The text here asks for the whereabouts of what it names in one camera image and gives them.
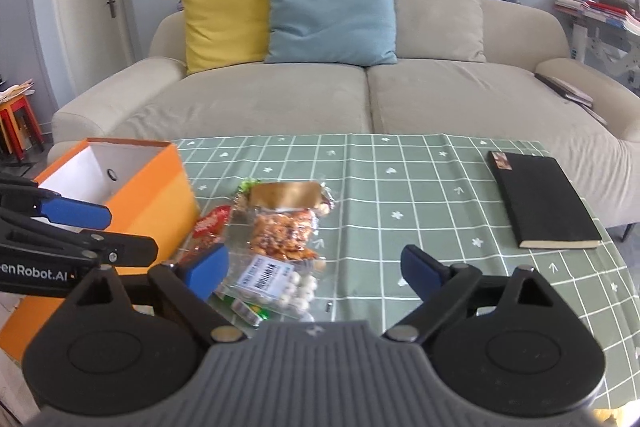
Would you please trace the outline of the red meat snack packet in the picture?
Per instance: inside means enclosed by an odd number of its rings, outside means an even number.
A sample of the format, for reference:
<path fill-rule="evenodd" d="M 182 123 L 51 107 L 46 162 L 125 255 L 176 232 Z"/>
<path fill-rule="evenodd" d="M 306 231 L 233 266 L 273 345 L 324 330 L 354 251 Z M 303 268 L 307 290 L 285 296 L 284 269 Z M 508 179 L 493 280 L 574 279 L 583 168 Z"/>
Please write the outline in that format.
<path fill-rule="evenodd" d="M 175 262 L 178 265 L 186 265 L 189 261 L 209 254 L 216 245 L 224 243 L 224 230 L 231 218 L 231 213 L 230 205 L 221 205 L 198 219 L 186 246 L 175 255 Z"/>

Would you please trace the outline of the green sausage stick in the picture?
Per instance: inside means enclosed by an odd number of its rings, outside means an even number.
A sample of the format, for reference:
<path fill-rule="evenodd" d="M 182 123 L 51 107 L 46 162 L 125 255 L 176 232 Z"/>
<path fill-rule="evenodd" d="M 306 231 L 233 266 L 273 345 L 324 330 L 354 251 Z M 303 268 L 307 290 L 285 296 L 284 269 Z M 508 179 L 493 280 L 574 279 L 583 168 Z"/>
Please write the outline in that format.
<path fill-rule="evenodd" d="M 215 295 L 240 319 L 252 327 L 258 327 L 270 319 L 270 312 L 264 308 L 246 303 L 238 298 L 216 291 Z"/>

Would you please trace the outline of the white candy balls pack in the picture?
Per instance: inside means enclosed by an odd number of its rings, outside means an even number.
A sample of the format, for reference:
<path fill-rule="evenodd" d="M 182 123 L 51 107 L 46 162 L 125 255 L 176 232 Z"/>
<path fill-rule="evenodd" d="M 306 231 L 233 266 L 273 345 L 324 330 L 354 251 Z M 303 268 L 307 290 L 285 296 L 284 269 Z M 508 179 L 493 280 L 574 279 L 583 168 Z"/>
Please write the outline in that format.
<path fill-rule="evenodd" d="M 282 261 L 233 255 L 217 293 L 299 319 L 310 310 L 325 267 L 323 259 Z"/>

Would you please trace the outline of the spicy peanuts vacuum pack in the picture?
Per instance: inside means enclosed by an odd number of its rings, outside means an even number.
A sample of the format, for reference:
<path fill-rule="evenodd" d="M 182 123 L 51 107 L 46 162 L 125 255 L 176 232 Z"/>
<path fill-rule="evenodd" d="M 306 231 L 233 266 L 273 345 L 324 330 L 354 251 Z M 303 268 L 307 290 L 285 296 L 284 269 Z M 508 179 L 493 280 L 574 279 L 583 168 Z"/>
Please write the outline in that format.
<path fill-rule="evenodd" d="M 309 243 L 319 220 L 335 206 L 326 184 L 260 182 L 248 191 L 247 206 L 253 219 L 248 241 L 253 254 L 294 262 L 319 258 Z"/>

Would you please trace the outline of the green nuts packet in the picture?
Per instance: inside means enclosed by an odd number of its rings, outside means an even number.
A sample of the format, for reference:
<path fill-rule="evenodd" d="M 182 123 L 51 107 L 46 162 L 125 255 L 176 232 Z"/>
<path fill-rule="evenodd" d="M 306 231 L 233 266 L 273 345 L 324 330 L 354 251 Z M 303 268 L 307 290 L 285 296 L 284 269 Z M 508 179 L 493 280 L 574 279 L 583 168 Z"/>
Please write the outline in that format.
<path fill-rule="evenodd" d="M 254 178 L 246 178 L 240 182 L 233 199 L 233 205 L 236 209 L 242 210 L 247 207 L 250 191 L 258 184 L 260 184 L 260 181 Z"/>

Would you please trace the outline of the green checkered tablecloth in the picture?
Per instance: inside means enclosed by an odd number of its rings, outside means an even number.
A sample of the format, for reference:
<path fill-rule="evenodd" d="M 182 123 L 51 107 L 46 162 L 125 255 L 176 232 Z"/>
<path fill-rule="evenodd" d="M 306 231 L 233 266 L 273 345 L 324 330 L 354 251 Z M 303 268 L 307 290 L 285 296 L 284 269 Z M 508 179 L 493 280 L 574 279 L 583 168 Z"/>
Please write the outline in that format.
<path fill-rule="evenodd" d="M 324 260 L 311 319 L 366 320 L 382 331 L 414 309 L 418 297 L 399 268 L 408 244 L 447 265 L 466 262 L 492 275 L 533 265 L 604 351 L 597 407 L 638 400 L 639 298 L 611 237 L 589 251 L 516 245 L 485 159 L 491 150 L 540 156 L 540 144 L 448 134 L 312 134 L 177 145 L 203 210 L 228 204 L 248 180 L 326 184 L 336 205 L 310 239 Z"/>

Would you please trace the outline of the red orange stools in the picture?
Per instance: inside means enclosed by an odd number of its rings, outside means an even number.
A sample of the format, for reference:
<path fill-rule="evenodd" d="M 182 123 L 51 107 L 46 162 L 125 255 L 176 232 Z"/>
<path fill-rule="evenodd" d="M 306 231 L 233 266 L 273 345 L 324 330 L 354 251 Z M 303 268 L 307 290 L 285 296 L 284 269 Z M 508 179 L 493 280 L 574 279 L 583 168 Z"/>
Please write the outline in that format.
<path fill-rule="evenodd" d="M 1 138 L 17 164 L 32 147 L 44 151 L 43 134 L 25 93 L 1 103 Z"/>

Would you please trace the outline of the orange cardboard box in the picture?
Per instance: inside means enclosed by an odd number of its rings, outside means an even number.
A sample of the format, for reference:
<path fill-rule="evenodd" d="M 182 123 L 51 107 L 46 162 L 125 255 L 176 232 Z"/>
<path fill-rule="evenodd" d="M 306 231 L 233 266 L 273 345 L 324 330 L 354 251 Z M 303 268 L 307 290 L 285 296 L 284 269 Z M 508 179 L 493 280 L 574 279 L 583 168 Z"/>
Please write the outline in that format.
<path fill-rule="evenodd" d="M 107 207 L 112 222 L 106 230 L 93 230 L 32 219 L 74 232 L 149 236 L 158 246 L 152 265 L 177 250 L 200 214 L 178 148 L 169 142 L 85 139 L 32 181 L 64 197 Z M 114 268 L 122 275 L 136 275 L 149 267 Z M 20 296 L 17 308 L 1 324 L 1 348 L 16 361 L 67 297 Z"/>

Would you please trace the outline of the black notebook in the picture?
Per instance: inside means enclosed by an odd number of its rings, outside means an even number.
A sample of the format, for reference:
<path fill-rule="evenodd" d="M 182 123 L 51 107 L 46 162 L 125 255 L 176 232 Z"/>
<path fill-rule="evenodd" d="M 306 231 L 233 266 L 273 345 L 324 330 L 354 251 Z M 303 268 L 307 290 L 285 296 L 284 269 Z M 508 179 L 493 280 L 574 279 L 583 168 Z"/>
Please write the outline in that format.
<path fill-rule="evenodd" d="M 592 249 L 602 242 L 588 209 L 552 157 L 487 153 L 518 247 Z"/>

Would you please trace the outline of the beige sofa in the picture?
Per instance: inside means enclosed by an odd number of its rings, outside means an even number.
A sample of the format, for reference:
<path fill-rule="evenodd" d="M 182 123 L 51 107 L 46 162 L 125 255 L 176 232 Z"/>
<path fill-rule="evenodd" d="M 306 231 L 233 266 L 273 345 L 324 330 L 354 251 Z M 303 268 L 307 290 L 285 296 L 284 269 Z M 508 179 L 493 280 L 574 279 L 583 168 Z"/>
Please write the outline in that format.
<path fill-rule="evenodd" d="M 402 58 L 363 69 L 250 63 L 188 74 L 181 13 L 157 27 L 149 56 L 111 75 L 52 119 L 56 159 L 94 136 L 163 140 L 275 134 L 433 134 L 537 141 L 607 227 L 639 219 L 639 100 L 570 57 L 558 19 L 484 0 L 486 61 Z M 599 124 L 535 78 L 593 98 Z"/>

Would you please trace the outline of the yellow cushion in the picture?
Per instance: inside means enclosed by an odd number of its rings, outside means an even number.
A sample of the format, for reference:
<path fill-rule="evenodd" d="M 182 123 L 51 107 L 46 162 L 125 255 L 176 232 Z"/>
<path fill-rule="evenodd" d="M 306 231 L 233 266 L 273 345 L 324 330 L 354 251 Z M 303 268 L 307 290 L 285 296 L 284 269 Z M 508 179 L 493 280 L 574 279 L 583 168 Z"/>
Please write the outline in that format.
<path fill-rule="evenodd" d="M 181 1 L 189 74 L 264 60 L 269 0 Z"/>

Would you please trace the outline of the beige back cushion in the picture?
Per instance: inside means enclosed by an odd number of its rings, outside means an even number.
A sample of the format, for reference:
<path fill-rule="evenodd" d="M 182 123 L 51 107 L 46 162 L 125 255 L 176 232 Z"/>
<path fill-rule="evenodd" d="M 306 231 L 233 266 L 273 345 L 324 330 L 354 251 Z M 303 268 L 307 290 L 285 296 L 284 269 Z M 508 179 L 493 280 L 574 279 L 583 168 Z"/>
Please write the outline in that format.
<path fill-rule="evenodd" d="M 396 54 L 484 63 L 482 0 L 394 0 Z"/>

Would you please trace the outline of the light blue cushion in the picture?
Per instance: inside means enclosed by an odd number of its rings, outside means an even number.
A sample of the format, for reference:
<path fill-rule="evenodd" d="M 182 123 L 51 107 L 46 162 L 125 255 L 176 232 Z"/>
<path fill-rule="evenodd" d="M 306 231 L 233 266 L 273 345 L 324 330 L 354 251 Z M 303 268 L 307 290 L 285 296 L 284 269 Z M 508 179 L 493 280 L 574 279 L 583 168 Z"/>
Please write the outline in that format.
<path fill-rule="evenodd" d="M 394 0 L 270 0 L 265 61 L 394 64 Z"/>

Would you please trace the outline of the cluttered white shelf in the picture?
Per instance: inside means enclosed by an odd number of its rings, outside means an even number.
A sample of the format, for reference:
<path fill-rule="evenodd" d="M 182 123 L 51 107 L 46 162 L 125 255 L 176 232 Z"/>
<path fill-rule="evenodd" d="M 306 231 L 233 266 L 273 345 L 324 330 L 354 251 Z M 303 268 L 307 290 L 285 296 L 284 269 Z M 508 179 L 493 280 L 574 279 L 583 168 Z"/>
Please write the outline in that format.
<path fill-rule="evenodd" d="M 568 18 L 570 55 L 639 91 L 639 0 L 555 0 Z"/>

